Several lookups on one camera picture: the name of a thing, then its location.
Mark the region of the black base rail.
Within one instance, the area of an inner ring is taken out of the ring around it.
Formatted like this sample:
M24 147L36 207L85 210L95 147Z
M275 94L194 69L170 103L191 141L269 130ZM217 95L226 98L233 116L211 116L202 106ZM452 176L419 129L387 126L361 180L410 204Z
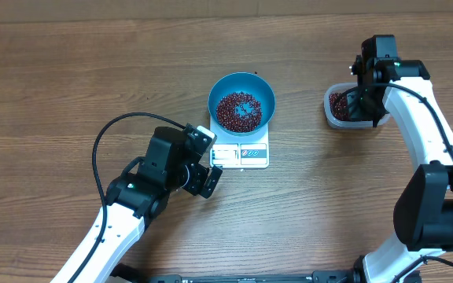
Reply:
M184 277L177 274L146 277L141 271L118 264L106 283L363 283L366 278L360 269L316 270L311 274L294 275L235 275Z

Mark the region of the teal metal bowl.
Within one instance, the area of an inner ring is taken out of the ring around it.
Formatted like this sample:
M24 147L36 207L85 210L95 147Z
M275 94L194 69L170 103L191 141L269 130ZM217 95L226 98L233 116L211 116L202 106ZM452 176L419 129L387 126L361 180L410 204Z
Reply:
M276 109L276 98L270 84L267 83L264 79L262 79L258 75L248 72L236 72L221 78L212 87L209 93L208 110L211 119L213 119L216 123L219 124L215 112L216 107L219 104L219 101L223 97L234 92L237 93L244 92L247 94L251 94L257 101L261 103L261 108L263 112L261 124L255 130L247 133L255 132L271 121Z

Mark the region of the red adzuki beans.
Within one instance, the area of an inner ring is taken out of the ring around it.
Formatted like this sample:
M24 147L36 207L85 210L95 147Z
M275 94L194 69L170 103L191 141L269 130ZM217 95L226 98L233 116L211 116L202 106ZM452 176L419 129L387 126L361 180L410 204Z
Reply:
M329 96L330 111L334 118L340 121L349 121L348 97L340 93L332 93Z

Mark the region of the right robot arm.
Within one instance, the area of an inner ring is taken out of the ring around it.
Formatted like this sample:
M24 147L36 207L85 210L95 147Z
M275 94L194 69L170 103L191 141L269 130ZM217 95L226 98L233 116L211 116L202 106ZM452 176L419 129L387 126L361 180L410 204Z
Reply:
M352 65L359 108L377 126L385 115L396 122L414 174L393 211L394 234L359 266L364 282L418 282L415 271L453 252L453 132L420 60L399 57L393 35L375 35L361 45Z

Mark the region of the red beans in bowl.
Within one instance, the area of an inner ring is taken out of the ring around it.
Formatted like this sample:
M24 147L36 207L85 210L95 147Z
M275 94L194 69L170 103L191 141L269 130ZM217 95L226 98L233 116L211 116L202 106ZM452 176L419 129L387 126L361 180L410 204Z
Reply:
M263 115L261 103L253 95L244 92L223 97L215 112L219 124L236 133L255 130L261 124Z

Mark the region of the white digital kitchen scale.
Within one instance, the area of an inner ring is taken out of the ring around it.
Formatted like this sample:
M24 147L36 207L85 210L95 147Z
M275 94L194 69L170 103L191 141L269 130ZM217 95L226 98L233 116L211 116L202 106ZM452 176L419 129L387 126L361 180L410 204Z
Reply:
M252 133L230 133L213 119L210 130L217 140L210 149L210 165L222 169L264 169L270 164L269 126Z

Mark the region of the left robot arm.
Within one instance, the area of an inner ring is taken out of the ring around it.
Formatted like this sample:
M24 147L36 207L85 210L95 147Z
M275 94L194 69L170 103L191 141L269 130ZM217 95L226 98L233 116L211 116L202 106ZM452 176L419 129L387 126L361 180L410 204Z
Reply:
M208 199L222 171L206 168L200 160L216 139L203 126L156 128L146 154L110 182L94 224L53 281L107 281L123 255L167 207L172 191L184 189Z

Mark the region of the clear plastic container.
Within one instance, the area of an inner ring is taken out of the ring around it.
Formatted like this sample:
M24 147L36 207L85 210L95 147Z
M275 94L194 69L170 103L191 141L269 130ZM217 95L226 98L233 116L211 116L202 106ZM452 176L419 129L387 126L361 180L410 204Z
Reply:
M372 128L370 123L368 122L352 122L352 121L340 121L333 117L330 111L330 103L329 103L329 96L332 93L344 93L345 91L356 87L357 83L338 83L332 85L324 94L323 104L324 104L324 112L326 115L327 123L335 129L366 129Z

